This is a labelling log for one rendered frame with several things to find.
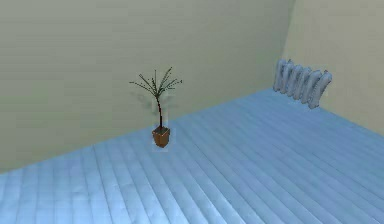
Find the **thin plant in brown pot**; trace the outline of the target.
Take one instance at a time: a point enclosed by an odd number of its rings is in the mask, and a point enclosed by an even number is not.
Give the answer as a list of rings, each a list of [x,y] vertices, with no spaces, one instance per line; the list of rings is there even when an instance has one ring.
[[[157,80],[157,70],[154,70],[154,75],[151,78],[145,78],[143,74],[139,74],[140,82],[131,81],[131,84],[136,85],[145,91],[149,92],[156,101],[157,111],[159,113],[159,125],[152,131],[152,137],[156,146],[164,148],[169,144],[171,129],[166,127],[163,122],[163,110],[160,98],[163,93],[168,90],[174,90],[177,84],[182,84],[183,80],[174,78],[171,79],[173,67],[166,70],[160,81]]]

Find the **grey ribbed radiator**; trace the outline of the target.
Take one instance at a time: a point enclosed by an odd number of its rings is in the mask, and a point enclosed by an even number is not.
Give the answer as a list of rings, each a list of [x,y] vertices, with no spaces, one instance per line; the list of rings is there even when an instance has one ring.
[[[273,90],[314,109],[320,105],[321,97],[332,78],[328,70],[312,70],[295,64],[291,59],[279,59],[275,66]]]

